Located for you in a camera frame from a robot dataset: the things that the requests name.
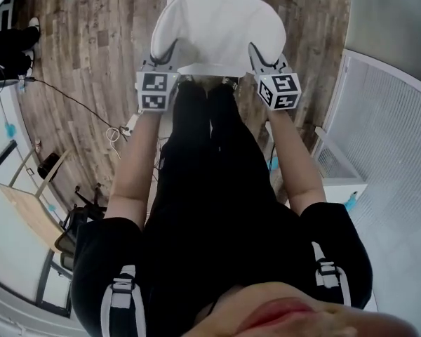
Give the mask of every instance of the chair seat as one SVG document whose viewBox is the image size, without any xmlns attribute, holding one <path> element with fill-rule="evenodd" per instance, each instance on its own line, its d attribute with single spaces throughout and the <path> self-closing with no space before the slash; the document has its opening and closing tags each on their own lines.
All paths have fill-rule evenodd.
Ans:
<svg viewBox="0 0 421 337">
<path fill-rule="evenodd" d="M 181 67 L 194 64 L 196 74 L 241 77 L 253 72 L 249 43 L 266 63 L 275 63 L 286 31 L 276 11 L 261 0 L 172 0 L 154 28 L 151 54 L 161 58 L 176 39 L 182 42 Z"/>
</svg>

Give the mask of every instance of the forearm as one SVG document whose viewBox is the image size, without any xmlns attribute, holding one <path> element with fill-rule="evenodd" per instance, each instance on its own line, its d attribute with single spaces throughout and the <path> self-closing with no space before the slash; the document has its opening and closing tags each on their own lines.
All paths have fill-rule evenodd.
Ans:
<svg viewBox="0 0 421 337">
<path fill-rule="evenodd" d="M 117 166 L 111 197 L 119 196 L 147 203 L 152 182 L 161 115 L 140 115 Z"/>
<path fill-rule="evenodd" d="M 269 120 L 290 207 L 301 214 L 311 203 L 326 200 L 319 171 L 288 113 L 269 112 Z"/>
</svg>

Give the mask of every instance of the black trousers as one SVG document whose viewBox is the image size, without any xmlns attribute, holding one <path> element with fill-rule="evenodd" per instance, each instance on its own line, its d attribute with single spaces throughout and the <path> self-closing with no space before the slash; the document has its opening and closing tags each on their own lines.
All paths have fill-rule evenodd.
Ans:
<svg viewBox="0 0 421 337">
<path fill-rule="evenodd" d="M 275 203 L 265 158 L 242 122 L 230 86 L 209 91 L 180 84 L 173 108 L 173 132 L 159 160 L 152 215 L 179 199 L 200 206 L 214 199 L 246 205 Z"/>
<path fill-rule="evenodd" d="M 23 51 L 33 47 L 39 36 L 35 27 L 0 31 L 0 65 L 4 67 L 5 78 L 14 79 L 27 73 L 32 61 Z"/>
</svg>

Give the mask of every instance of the mouth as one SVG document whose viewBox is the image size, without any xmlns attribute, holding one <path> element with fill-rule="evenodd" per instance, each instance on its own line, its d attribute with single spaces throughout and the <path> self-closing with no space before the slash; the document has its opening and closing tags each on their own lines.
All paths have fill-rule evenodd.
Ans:
<svg viewBox="0 0 421 337">
<path fill-rule="evenodd" d="M 283 323 L 287 319 L 315 311 L 298 298 L 279 298 L 259 306 L 238 327 L 236 334 L 264 326 Z"/>
</svg>

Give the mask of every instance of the backpack strap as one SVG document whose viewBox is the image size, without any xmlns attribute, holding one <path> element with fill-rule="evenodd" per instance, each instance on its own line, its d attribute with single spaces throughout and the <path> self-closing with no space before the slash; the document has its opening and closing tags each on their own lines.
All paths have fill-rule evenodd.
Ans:
<svg viewBox="0 0 421 337">
<path fill-rule="evenodd" d="M 315 261 L 319 264 L 315 272 L 316 285 L 325 286 L 327 289 L 341 288 L 343 304 L 350 306 L 351 294 L 345 271 L 341 267 L 336 266 L 333 261 L 326 260 L 319 244 L 312 242 L 312 247 L 314 248 Z"/>
<path fill-rule="evenodd" d="M 100 311 L 102 337 L 127 336 L 128 331 L 122 331 L 122 334 L 111 333 L 111 330 L 115 331 L 111 324 L 113 316 L 120 314 L 125 318 L 128 313 L 129 319 L 135 319 L 135 323 L 132 324 L 136 326 L 137 337 L 146 337 L 145 310 L 140 287 L 135 282 L 134 265 L 123 266 L 120 275 L 114 278 L 114 283 L 105 290 Z"/>
</svg>

